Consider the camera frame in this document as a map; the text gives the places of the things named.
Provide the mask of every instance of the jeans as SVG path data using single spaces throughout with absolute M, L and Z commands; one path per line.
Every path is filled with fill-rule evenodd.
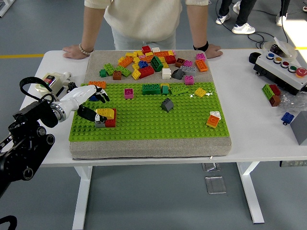
M 142 46 L 149 46 L 150 48 L 158 47 L 161 50 L 176 49 L 176 32 L 174 32 L 169 38 L 159 42 L 146 42 L 127 38 L 113 28 L 112 34 L 116 50 L 140 50 Z
M 222 0 L 222 5 L 219 11 L 221 16 L 226 16 L 229 13 L 229 6 L 232 0 Z M 236 18 L 236 24 L 242 26 L 248 22 L 248 16 L 253 9 L 256 0 L 242 0 L 240 3 L 240 12 Z

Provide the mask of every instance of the table leg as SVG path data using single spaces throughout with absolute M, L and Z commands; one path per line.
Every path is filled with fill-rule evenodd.
M 81 180 L 72 230 L 83 230 L 84 228 L 87 199 L 90 191 L 90 183 L 92 177 L 92 169 L 92 166 L 75 167 L 75 170 L 81 177 Z
M 239 169 L 242 185 L 244 188 L 246 199 L 248 201 L 248 207 L 250 210 L 251 218 L 253 219 L 253 223 L 264 223 L 254 185 L 249 175 L 250 172 L 252 172 L 254 168 L 259 164 L 259 161 L 237 162 L 236 164 Z

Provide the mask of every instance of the red button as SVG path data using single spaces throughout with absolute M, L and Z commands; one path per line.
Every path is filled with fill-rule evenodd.
M 296 73 L 296 76 L 298 78 L 303 78 L 303 77 L 305 77 L 307 75 L 307 69 L 305 69 L 305 68 L 297 68 L 295 73 Z

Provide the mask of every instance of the sneaker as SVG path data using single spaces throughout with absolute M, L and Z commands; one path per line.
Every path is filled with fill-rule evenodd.
M 219 15 L 215 21 L 216 24 L 223 24 L 225 21 L 227 21 L 228 19 L 230 19 L 230 13 L 228 13 L 226 16 L 221 16 Z
M 239 14 L 239 12 L 240 12 L 240 3 L 241 3 L 241 1 L 238 1 L 238 2 L 232 7 L 233 11 L 234 11 L 236 14 Z
M 237 24 L 231 30 L 234 34 L 239 35 L 249 35 L 254 33 L 256 30 L 254 27 L 250 26 L 248 23 L 245 23 L 243 26 L 238 26 Z
M 286 16 L 280 17 L 279 14 L 278 14 L 278 15 L 276 16 L 276 25 L 282 26 L 282 25 L 283 25 L 283 24 L 282 24 L 282 21 L 283 21 L 283 23 L 286 21 L 287 15 L 288 15 L 288 14 L 286 14 Z

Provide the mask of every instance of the white table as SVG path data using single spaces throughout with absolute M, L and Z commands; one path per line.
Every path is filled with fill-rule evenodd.
M 56 138 L 56 143 L 42 163 L 43 167 L 74 167 L 81 177 L 76 212 L 72 229 L 83 229 L 92 167 L 107 165 L 179 164 L 237 162 L 248 206 L 254 223 L 264 223 L 261 209 L 253 187 L 250 173 L 260 161 L 307 160 L 307 146 L 299 146 L 290 126 L 281 121 L 283 114 L 271 107 L 262 92 L 266 83 L 257 77 L 253 65 L 248 62 L 255 49 L 223 50 L 223 55 L 209 60 L 214 84 L 226 118 L 232 140 L 232 149 L 224 157 L 178 158 L 178 159 L 129 159 L 74 161 L 69 151 L 69 131 L 72 116 L 55 128 L 47 128 Z M 73 81 L 83 83 L 89 58 L 72 60 L 62 57 L 63 51 L 49 51 L 37 70 L 36 77 L 47 72 L 72 73 Z M 29 92 L 36 96 L 34 85 Z M 22 108 L 33 100 L 26 97 Z

